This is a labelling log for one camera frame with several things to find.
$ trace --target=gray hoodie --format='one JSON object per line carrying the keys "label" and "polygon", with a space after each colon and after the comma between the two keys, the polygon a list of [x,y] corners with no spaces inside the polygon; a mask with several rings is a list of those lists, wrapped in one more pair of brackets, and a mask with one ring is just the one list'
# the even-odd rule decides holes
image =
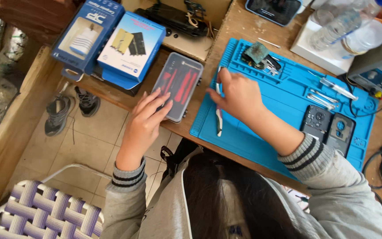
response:
{"label": "gray hoodie", "polygon": [[[145,158],[134,171],[120,171],[114,167],[113,179],[106,187],[100,238],[192,238],[183,172],[189,158],[201,152],[197,148],[185,158],[175,177],[167,176],[161,182],[148,207]],[[303,212],[279,183],[261,177],[272,186],[292,224],[303,235],[307,238],[382,238],[382,207],[365,177],[340,154],[306,135],[294,153],[279,156],[279,160],[308,185],[312,194],[310,214]],[[224,193],[232,195],[226,203],[228,214],[232,215],[228,224],[243,225],[244,237],[249,238],[241,210],[233,207],[236,192],[228,182],[222,183]]]}

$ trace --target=clear plastic case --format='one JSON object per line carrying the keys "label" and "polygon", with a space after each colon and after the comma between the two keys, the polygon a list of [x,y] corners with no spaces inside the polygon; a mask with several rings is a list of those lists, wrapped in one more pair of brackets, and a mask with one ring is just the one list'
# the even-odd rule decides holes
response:
{"label": "clear plastic case", "polygon": [[166,118],[181,122],[202,72],[203,65],[199,62],[176,52],[169,55],[152,91],[160,87],[162,94],[171,92],[169,100],[173,100],[173,106]]}

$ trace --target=tiled floor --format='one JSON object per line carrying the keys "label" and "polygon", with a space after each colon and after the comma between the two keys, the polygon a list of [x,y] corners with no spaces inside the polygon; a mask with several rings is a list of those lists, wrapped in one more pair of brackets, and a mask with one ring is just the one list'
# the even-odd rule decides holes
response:
{"label": "tiled floor", "polygon": [[[76,98],[72,86],[66,90],[66,95]],[[113,173],[113,164],[129,120],[127,111],[101,100],[98,112],[85,118],[78,110],[76,99],[76,105],[67,119],[68,127],[55,137],[47,137],[44,133],[46,118],[45,112],[10,179],[6,193],[21,180],[41,180],[71,163],[81,163],[108,175]],[[160,148],[167,145],[174,152],[182,139],[162,127],[159,132],[159,137],[145,153],[147,204],[160,185],[162,172],[166,170]],[[108,179],[89,171],[69,168],[45,184],[80,197],[87,203],[104,207],[107,183]]]}

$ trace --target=hoodie sleeve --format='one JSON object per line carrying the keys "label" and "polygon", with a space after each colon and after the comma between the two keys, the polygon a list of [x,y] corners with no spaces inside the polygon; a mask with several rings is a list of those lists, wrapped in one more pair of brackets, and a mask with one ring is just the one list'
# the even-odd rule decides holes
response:
{"label": "hoodie sleeve", "polygon": [[134,171],[121,171],[114,165],[112,181],[106,186],[102,239],[135,238],[146,210],[145,157]]}
{"label": "hoodie sleeve", "polygon": [[382,238],[382,206],[337,151],[305,134],[297,150],[279,161],[308,185],[310,214],[332,238]]}

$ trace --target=white box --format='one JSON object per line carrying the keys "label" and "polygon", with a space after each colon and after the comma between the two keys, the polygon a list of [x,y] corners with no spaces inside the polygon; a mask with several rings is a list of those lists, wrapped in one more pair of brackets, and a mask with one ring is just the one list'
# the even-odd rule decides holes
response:
{"label": "white box", "polygon": [[299,34],[297,35],[290,51],[305,59],[308,59],[335,75],[347,73],[354,58],[337,60],[333,57],[331,48],[322,52],[316,52],[309,46],[309,37],[311,37],[311,35],[319,29],[321,29],[320,25],[312,22],[311,20],[307,20],[306,24],[302,26]]}

